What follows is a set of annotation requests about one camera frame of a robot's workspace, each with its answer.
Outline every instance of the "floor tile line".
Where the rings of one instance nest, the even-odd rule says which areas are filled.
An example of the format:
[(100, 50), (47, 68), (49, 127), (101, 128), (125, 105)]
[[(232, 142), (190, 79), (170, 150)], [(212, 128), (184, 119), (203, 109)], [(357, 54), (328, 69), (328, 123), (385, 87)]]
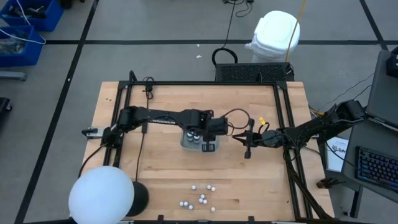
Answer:
[[(222, 39), (203, 40), (85, 40), (85, 45), (184, 45), (184, 44), (224, 44)], [(246, 44), (251, 40), (228, 40), (228, 44)], [(398, 40), (300, 40), (299, 45), (386, 45)], [(79, 44), (79, 40), (48, 40), (49, 45)]]
[(78, 65), (79, 59), (80, 59), (80, 55), (81, 55), (81, 51), (83, 49), (84, 46), (84, 41), (87, 38), (87, 34), (88, 31), (90, 29), (90, 25), (91, 22), (93, 21), (93, 17), (96, 11), (96, 7), (98, 4), (99, 0), (94, 0), (93, 1), (93, 5), (91, 6), (90, 9), (90, 13), (88, 14), (87, 20), (86, 20), (86, 24), (84, 26), (83, 32), (81, 34), (80, 40), (78, 42), (78, 46), (76, 48), (76, 52), (73, 56), (67, 77), (65, 79), (65, 82), (63, 84), (62, 90), (61, 90), (61, 94), (60, 97), (58, 99), (58, 103), (55, 107), (55, 111), (54, 114), (52, 116), (50, 125), (49, 125), (49, 129), (47, 130), (47, 134), (45, 135), (45, 139), (42, 145), (42, 148), (40, 150), (39, 156), (37, 158), (36, 161), (36, 165), (34, 167), (33, 173), (30, 177), (28, 186), (26, 188), (25, 194), (24, 194), (24, 198), (22, 199), (21, 205), (19, 207), (16, 219), (15, 219), (15, 224), (22, 224), (25, 220), (27, 211), (29, 209), (29, 205), (30, 202), (32, 200), (36, 185), (39, 181), (39, 177), (40, 177), (40, 173), (42, 171), (43, 165), (44, 165), (44, 161), (45, 158), (47, 157), (47, 153), (50, 149), (50, 145), (51, 145), (51, 141), (55, 132), (55, 129), (57, 127), (61, 112), (62, 112), (62, 108), (63, 108), (63, 104), (66, 100), (67, 94), (68, 94), (68, 90), (70, 87), (70, 84), (73, 80), (73, 75), (75, 74), (75, 70), (76, 70), (76, 66)]
[(398, 40), (385, 40), (386, 45), (398, 45)]
[(380, 30), (377, 27), (377, 24), (373, 19), (373, 16), (371, 14), (371, 11), (369, 10), (368, 5), (366, 4), (365, 0), (359, 0), (359, 2), (361, 3), (361, 6), (363, 8), (363, 11), (365, 12), (366, 17), (368, 18), (368, 21), (372, 27), (374, 35), (376, 35), (377, 40), (380, 41), (380, 43), (381, 43), (381, 48), (383, 50), (387, 50), (387, 45), (384, 43), (383, 36), (381, 35)]

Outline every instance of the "black cable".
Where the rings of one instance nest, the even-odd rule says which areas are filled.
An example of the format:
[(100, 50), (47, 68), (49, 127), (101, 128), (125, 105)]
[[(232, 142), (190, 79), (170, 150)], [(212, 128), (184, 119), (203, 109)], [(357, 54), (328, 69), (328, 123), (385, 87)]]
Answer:
[[(283, 153), (283, 156), (282, 156), (282, 157), (284, 158), (284, 161), (286, 161), (286, 156), (285, 156), (284, 153)], [(295, 159), (296, 159), (296, 154), (294, 154), (294, 157), (290, 159), (290, 162), (293, 162)]]
[(81, 176), (81, 172), (83, 172), (83, 168), (86, 166), (86, 163), (95, 155), (97, 154), (97, 152), (100, 151), (100, 149), (102, 149), (105, 146), (105, 144), (102, 144), (99, 146), (99, 148), (97, 148), (97, 150), (95, 150), (93, 153), (91, 153), (91, 155), (89, 155), (87, 157), (87, 159), (84, 161), (84, 163), (81, 165), (80, 170), (79, 170), (79, 175), (78, 178)]
[[(223, 3), (224, 3), (224, 4), (233, 4), (231, 1), (232, 1), (232, 2), (236, 2), (237, 0), (223, 0)], [(240, 4), (242, 4), (244, 1), (246, 1), (246, 0), (242, 0), (241, 2), (236, 3), (235, 5), (240, 5)]]
[(234, 3), (233, 3), (231, 18), (229, 18), (228, 31), (226, 32), (225, 43), (224, 43), (224, 45), (221, 47), (222, 49), (225, 47), (225, 45), (226, 45), (226, 43), (227, 43), (227, 41), (228, 41), (229, 30), (230, 30), (230, 28), (231, 28), (231, 23), (232, 23), (232, 17), (234, 17), (235, 5), (236, 5), (236, 1), (234, 1)]
[(270, 124), (268, 122), (266, 122), (265, 124), (262, 124), (260, 126), (259, 131), (257, 132), (258, 134), (260, 134), (262, 127), (264, 127), (265, 125), (266, 125), (266, 129), (264, 131), (268, 131)]
[(326, 105), (328, 105), (329, 103), (331, 103), (331, 102), (337, 100), (339, 97), (341, 97), (341, 96), (343, 96), (344, 94), (346, 94), (350, 89), (352, 89), (352, 88), (356, 87), (357, 85), (359, 85), (360, 83), (365, 82), (366, 80), (368, 80), (370, 77), (372, 77), (372, 75), (374, 75), (374, 73), (372, 73), (370, 76), (368, 76), (368, 77), (365, 78), (364, 80), (361, 80), (361, 81), (357, 82), (357, 84), (355, 84), (355, 85), (353, 85), (352, 87), (348, 88), (344, 93), (338, 95), (338, 96), (337, 96), (336, 98), (334, 98), (333, 100), (331, 100), (331, 101), (325, 103), (321, 108), (319, 108), (319, 109), (317, 110), (317, 112), (319, 112), (320, 110), (322, 110), (322, 109), (323, 109)]
[[(155, 83), (155, 80), (153, 77), (145, 77), (142, 81), (145, 82), (145, 90), (143, 90), (146, 94), (146, 98), (147, 98), (147, 109), (149, 108), (149, 100), (152, 100), (154, 98), (154, 95), (152, 94), (152, 90), (153, 90), (153, 86)], [(142, 153), (142, 148), (144, 145), (144, 138), (145, 138), (145, 134), (147, 132), (147, 125), (148, 123), (144, 123), (142, 125), (142, 139), (141, 139), (141, 146), (139, 148), (139, 153), (138, 153), (138, 158), (137, 158), (137, 168), (136, 168), (136, 182), (138, 180), (138, 169), (139, 169), (139, 159), (141, 158), (141, 153)]]
[(313, 152), (317, 153), (319, 156), (321, 155), (320, 152), (316, 151), (315, 149), (311, 149), (311, 148), (309, 148), (307, 146), (304, 146), (303, 148), (304, 149), (308, 149), (309, 151), (313, 151)]
[(142, 147), (144, 145), (144, 138), (145, 138), (145, 133), (142, 134), (142, 139), (141, 139), (141, 146), (139, 148), (139, 153), (138, 153), (138, 158), (137, 158), (137, 169), (136, 169), (136, 182), (138, 180), (138, 168), (139, 168), (139, 159), (141, 157), (141, 152), (142, 152)]
[[(251, 2), (247, 2), (247, 1), (245, 1), (246, 2), (246, 9), (243, 9), (243, 10), (240, 10), (240, 11), (238, 11), (238, 12), (236, 12), (235, 13), (235, 16), (236, 17), (238, 17), (238, 18), (242, 18), (242, 17), (245, 17), (245, 16), (247, 16), (251, 11), (252, 11), (252, 9), (253, 9), (253, 5), (251, 4)], [(240, 13), (240, 12), (246, 12), (247, 10), (249, 10), (249, 12), (247, 12), (247, 13), (245, 13), (245, 14), (243, 14), (242, 16), (239, 16), (238, 14)]]
[(344, 162), (348, 163), (350, 166), (354, 167), (354, 169), (358, 169), (356, 168), (356, 166), (354, 166), (352, 163), (350, 163), (349, 161), (347, 161), (346, 159), (342, 158), (341, 156), (339, 156), (328, 144), (328, 141), (325, 139), (325, 137), (323, 138), (323, 140), (325, 140), (325, 144), (326, 146), (328, 146), (329, 150), (335, 155), (337, 156), (339, 159), (341, 159)]
[(303, 129), (301, 130), (301, 132), (298, 134), (298, 136), (297, 136), (297, 138), (296, 138), (296, 144), (297, 144), (297, 145), (299, 144), (299, 141), (301, 141), (300, 137), (301, 137), (301, 134), (303, 134), (304, 130), (305, 130), (305, 128), (303, 128)]
[(155, 84), (155, 80), (153, 77), (145, 77), (142, 79), (145, 82), (145, 90), (143, 90), (146, 94), (147, 99), (151, 100), (154, 98), (152, 94), (153, 86)]
[[(282, 133), (281, 135), (287, 137), (287, 138), (294, 144), (294, 149), (295, 149), (295, 150), (298, 149), (297, 143), (292, 139), (292, 137), (290, 137), (290, 136), (288, 136), (287, 134), (284, 134), (284, 133)], [(293, 157), (290, 161), (292, 162), (293, 160), (296, 159), (296, 157), (297, 157), (297, 156), (296, 156), (296, 154), (295, 154), (294, 157)]]
[(228, 31), (227, 31), (227, 33), (226, 33), (225, 43), (224, 43), (224, 45), (223, 45), (222, 47), (220, 47), (220, 48), (214, 50), (213, 54), (211, 55), (211, 62), (213, 63), (213, 65), (214, 65), (215, 67), (217, 66), (217, 63), (216, 63), (216, 54), (217, 54), (219, 51), (221, 51), (221, 50), (223, 50), (223, 51), (225, 51), (225, 52), (228, 52), (230, 55), (232, 55), (232, 57), (234, 57), (234, 62), (235, 62), (235, 63), (238, 62), (238, 56), (236, 55), (236, 53), (233, 52), (233, 51), (230, 50), (230, 49), (226, 49), (226, 48), (225, 48), (225, 45), (226, 45), (226, 43), (228, 42), (229, 30), (230, 30), (230, 28), (231, 28), (232, 17), (234, 16), (235, 5), (236, 5), (236, 1), (233, 2), (232, 12), (231, 12), (231, 18), (229, 19), (229, 25), (228, 25)]
[(311, 192), (309, 192), (309, 190), (307, 189), (307, 187), (301, 182), (300, 177), (298, 175), (298, 173), (295, 171), (292, 161), (296, 158), (294, 157), (293, 159), (291, 159), (290, 161), (286, 160), (286, 156), (285, 154), (289, 153), (289, 150), (284, 151), (284, 160), (286, 161), (287, 164), (287, 173), (289, 175), (289, 177), (291, 177), (294, 182), (298, 185), (298, 187), (300, 188), (303, 196), (308, 200), (308, 202), (310, 203), (310, 205), (312, 206), (312, 208), (314, 209), (315, 213), (319, 216), (319, 218), (324, 218), (324, 219), (329, 219), (332, 220), (333, 218), (331, 216), (329, 216), (324, 209), (322, 209), (322, 207), (318, 204), (318, 202), (315, 200), (315, 198), (312, 196)]
[(233, 128), (233, 129), (245, 129), (246, 127), (248, 127), (250, 125), (250, 114), (247, 111), (245, 111), (244, 109), (241, 109), (241, 108), (232, 109), (232, 110), (228, 111), (227, 113), (225, 113), (221, 117), (225, 118), (227, 115), (229, 115), (230, 113), (232, 113), (234, 111), (242, 111), (243, 113), (245, 113), (248, 116), (248, 123), (245, 126), (242, 126), (242, 127), (235, 127), (231, 122), (229, 122), (228, 126)]
[(362, 90), (361, 93), (359, 93), (358, 95), (356, 95), (356, 96), (353, 98), (353, 100), (355, 100), (357, 97), (361, 96), (362, 93), (364, 93), (370, 86), (372, 86), (372, 85), (368, 85), (364, 90)]
[(234, 127), (234, 125), (231, 123), (231, 122), (229, 122), (228, 121), (228, 126), (229, 127), (232, 127), (232, 132), (231, 132), (231, 134), (227, 134), (227, 136), (232, 136), (232, 134), (234, 133), (234, 131), (235, 131), (235, 127)]

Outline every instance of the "yellow tag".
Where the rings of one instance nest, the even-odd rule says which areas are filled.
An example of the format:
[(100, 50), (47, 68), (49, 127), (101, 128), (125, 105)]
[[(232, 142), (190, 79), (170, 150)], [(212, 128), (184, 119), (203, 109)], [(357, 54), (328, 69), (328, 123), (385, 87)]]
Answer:
[(264, 119), (262, 117), (260, 118), (260, 122), (261, 122), (262, 125), (266, 124), (266, 121), (264, 121)]

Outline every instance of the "white lamp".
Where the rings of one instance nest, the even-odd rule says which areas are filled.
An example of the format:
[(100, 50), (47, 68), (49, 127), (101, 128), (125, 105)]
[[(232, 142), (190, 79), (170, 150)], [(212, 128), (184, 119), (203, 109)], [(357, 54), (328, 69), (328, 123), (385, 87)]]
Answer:
[(69, 211), (78, 224), (115, 224), (125, 216), (140, 214), (148, 201), (145, 186), (132, 182), (121, 169), (102, 166), (75, 182)]

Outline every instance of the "wooden tabletop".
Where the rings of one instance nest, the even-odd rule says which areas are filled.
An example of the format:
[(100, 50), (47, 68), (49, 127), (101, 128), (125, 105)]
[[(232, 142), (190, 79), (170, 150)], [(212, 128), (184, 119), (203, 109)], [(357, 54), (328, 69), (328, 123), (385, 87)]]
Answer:
[[(102, 83), (93, 126), (110, 125), (117, 86), (117, 82)], [(298, 126), (310, 119), (303, 83), (290, 82), (288, 88), (295, 125)], [(133, 86), (130, 105), (146, 106), (143, 89), (143, 86)], [(233, 108), (242, 108), (256, 120), (255, 130), (260, 125), (260, 117), (271, 124), (270, 129), (279, 128), (271, 86), (159, 85), (154, 86), (153, 94), (154, 99), (149, 102), (151, 109), (214, 110), (217, 117)], [(288, 126), (281, 91), (280, 99), (285, 125)], [(247, 117), (241, 112), (234, 112), (228, 116), (228, 121), (235, 126), (242, 126), (247, 122)], [(254, 216), (258, 221), (294, 220), (282, 148), (252, 148), (252, 158), (245, 159), (246, 148), (231, 137), (222, 136), (218, 152), (192, 152), (180, 146), (181, 132), (177, 126), (148, 125), (138, 181), (148, 188), (150, 201), (146, 210), (134, 217), (134, 220), (156, 220), (158, 215), (164, 215), (165, 220), (247, 221), (248, 216)], [(124, 137), (120, 168), (131, 179), (134, 179), (136, 174), (141, 138), (140, 128)], [(85, 158), (98, 148), (99, 144), (99, 139), (89, 140)], [(318, 150), (314, 140), (309, 142), (308, 147)], [(104, 152), (103, 149), (92, 157), (84, 170), (102, 166)], [(320, 156), (307, 150), (302, 150), (301, 155), (309, 191), (325, 211), (334, 216), (329, 191), (318, 189), (316, 186), (316, 183), (325, 177)], [(216, 191), (205, 190), (206, 184), (214, 185)], [(192, 185), (196, 185), (197, 190), (191, 190)], [(300, 211), (304, 217), (305, 210), (298, 188), (297, 192)], [(207, 205), (199, 203), (200, 194), (206, 195)], [(180, 201), (188, 201), (195, 207), (194, 210), (179, 207)], [(216, 212), (211, 212), (211, 207), (215, 207)]]

